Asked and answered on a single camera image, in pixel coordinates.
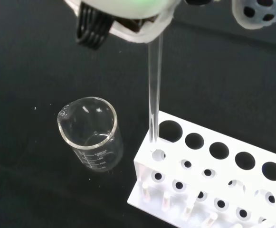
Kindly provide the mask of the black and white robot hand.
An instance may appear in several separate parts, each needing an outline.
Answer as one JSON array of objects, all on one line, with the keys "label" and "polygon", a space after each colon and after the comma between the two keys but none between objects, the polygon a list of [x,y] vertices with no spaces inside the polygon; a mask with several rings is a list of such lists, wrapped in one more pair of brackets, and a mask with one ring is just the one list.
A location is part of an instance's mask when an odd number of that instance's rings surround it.
[{"label": "black and white robot hand", "polygon": [[178,0],[67,0],[77,17],[76,42],[97,50],[109,35],[154,41],[172,21]]}]

